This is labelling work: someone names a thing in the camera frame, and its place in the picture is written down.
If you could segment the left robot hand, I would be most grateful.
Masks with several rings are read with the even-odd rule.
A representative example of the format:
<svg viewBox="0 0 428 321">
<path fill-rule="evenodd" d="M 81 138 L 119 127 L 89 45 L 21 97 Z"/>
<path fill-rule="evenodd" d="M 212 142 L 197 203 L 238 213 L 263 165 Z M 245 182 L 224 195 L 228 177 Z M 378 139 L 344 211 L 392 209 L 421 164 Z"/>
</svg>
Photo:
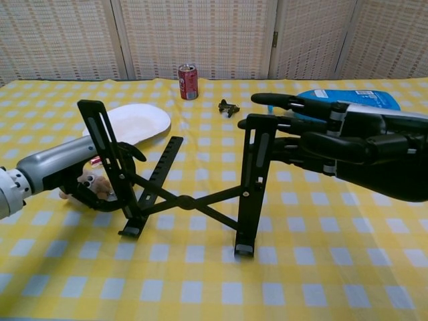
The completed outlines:
<svg viewBox="0 0 428 321">
<path fill-rule="evenodd" d="M 1 216 L 7 217 L 25 206 L 25 199 L 58 188 L 65 199 L 70 197 L 90 208 L 115 211 L 125 206 L 119 196 L 109 198 L 110 185 L 97 175 L 86 179 L 84 165 L 98 155 L 90 136 L 27 156 L 12 170 L 1 169 Z"/>
</svg>

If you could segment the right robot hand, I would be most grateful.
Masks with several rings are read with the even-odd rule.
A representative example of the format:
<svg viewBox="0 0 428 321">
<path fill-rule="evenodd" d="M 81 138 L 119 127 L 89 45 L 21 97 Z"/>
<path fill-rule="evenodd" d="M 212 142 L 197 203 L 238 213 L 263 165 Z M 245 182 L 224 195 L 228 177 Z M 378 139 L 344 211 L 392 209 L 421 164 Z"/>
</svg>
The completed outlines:
<svg viewBox="0 0 428 321">
<path fill-rule="evenodd" d="M 349 102 L 323 102 L 299 96 L 257 93 L 256 104 L 306 116 L 249 114 L 238 127 L 261 135 L 269 161 L 336 177 L 401 201 L 427 200 L 427 116 Z M 276 132 L 287 133 L 276 137 Z"/>
</svg>

